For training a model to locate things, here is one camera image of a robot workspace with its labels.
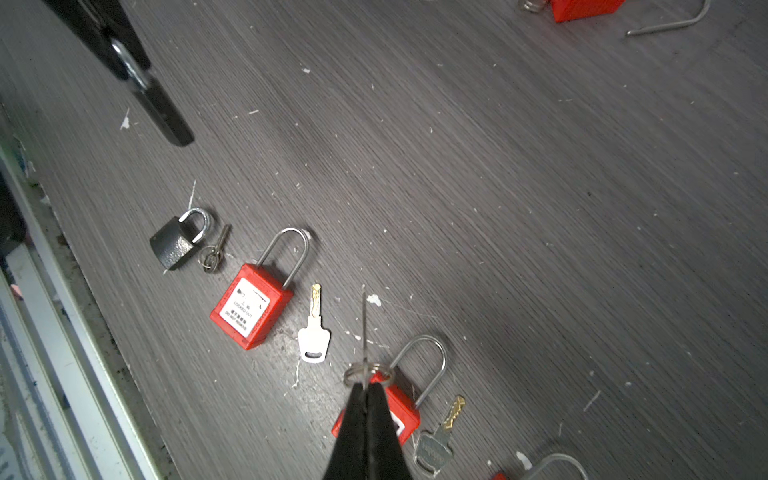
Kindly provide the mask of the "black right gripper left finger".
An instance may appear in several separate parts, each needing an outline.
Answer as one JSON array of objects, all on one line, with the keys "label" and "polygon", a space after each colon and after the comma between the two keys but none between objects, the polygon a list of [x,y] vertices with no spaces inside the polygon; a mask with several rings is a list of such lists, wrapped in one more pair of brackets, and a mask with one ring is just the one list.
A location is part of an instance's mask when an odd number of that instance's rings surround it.
[{"label": "black right gripper left finger", "polygon": [[361,383],[352,387],[339,435],[324,479],[366,479],[367,392]]}]

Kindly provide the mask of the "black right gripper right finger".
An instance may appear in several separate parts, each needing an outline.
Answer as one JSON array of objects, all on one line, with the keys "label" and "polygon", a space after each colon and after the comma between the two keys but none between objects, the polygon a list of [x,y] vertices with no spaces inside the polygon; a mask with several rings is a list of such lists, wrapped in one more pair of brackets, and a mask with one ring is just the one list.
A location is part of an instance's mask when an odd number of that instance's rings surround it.
[{"label": "black right gripper right finger", "polygon": [[367,478],[411,480],[384,387],[367,387]]}]

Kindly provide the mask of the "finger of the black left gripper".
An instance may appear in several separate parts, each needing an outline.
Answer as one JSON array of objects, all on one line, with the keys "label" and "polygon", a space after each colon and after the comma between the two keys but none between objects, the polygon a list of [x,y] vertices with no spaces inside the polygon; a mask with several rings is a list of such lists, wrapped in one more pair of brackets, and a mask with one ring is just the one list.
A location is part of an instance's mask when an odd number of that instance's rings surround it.
[{"label": "finger of the black left gripper", "polygon": [[112,47],[117,40],[138,65],[148,70],[151,62],[118,0],[44,0],[44,4],[83,42],[116,78],[128,79],[128,72]]}]

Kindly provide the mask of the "key with ring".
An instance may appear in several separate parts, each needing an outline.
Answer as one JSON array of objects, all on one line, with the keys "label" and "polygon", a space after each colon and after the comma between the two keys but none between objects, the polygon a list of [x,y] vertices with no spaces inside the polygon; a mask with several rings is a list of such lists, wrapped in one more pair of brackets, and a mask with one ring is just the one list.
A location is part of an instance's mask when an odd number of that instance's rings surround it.
[{"label": "key with ring", "polygon": [[367,293],[366,287],[361,286],[361,343],[362,357],[359,361],[352,363],[343,375],[343,384],[345,387],[352,388],[355,384],[361,383],[363,389],[366,389],[376,374],[381,375],[378,381],[383,388],[389,387],[395,380],[393,369],[385,364],[374,362],[369,358],[368,349],[368,322],[367,322]]}]

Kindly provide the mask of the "black padlock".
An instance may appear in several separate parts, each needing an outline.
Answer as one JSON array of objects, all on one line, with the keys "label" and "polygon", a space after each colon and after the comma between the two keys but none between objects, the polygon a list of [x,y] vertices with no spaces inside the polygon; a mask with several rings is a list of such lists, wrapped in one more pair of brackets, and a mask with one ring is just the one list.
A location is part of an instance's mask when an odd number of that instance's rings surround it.
[{"label": "black padlock", "polygon": [[199,249],[213,225],[209,211],[190,208],[166,222],[149,239],[150,248],[164,270],[176,270]]},{"label": "black padlock", "polygon": [[160,82],[143,69],[127,47],[116,39],[111,46],[133,84],[133,94],[165,138],[177,147],[194,142],[194,134]]}]

